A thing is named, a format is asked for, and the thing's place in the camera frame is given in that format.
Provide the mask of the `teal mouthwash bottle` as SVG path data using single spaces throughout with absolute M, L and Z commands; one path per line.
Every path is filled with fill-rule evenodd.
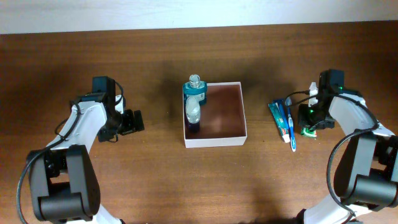
M 198 100 L 200 106 L 206 104 L 208 86 L 207 82 L 200 80 L 199 75 L 190 75 L 189 81 L 184 83 L 182 88 L 184 103 L 186 103 L 188 97 L 192 96 Z

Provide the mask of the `clear purple liquid bottle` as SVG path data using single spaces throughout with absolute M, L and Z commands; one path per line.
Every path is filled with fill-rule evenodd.
M 194 96 L 187 98 L 185 103 L 185 116 L 187 119 L 188 130 L 197 133 L 200 130 L 200 104 Z

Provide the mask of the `green Dettol soap packet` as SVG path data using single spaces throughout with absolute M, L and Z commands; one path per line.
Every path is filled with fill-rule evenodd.
M 316 138 L 317 130 L 313 127 L 303 127 L 300 131 L 300 134 L 307 138 Z

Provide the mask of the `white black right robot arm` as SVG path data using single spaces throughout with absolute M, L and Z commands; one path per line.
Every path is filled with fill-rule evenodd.
M 329 194 L 302 210 L 297 223 L 357 223 L 357 217 L 397 206 L 397 136 L 385 128 L 356 90 L 345 87 L 344 73 L 329 69 L 299 101 L 298 125 L 304 130 L 334 128 L 345 136 L 326 165 Z

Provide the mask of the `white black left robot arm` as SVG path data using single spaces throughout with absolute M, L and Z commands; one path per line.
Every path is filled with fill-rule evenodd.
M 116 143 L 119 136 L 144 130 L 139 110 L 125 108 L 114 79 L 94 77 L 89 93 L 70 103 L 69 118 L 55 128 L 55 138 L 30 151 L 17 185 L 16 207 L 22 223 L 21 189 L 29 178 L 36 219 L 51 223 L 123 223 L 101 204 L 98 179 L 89 157 L 95 140 Z

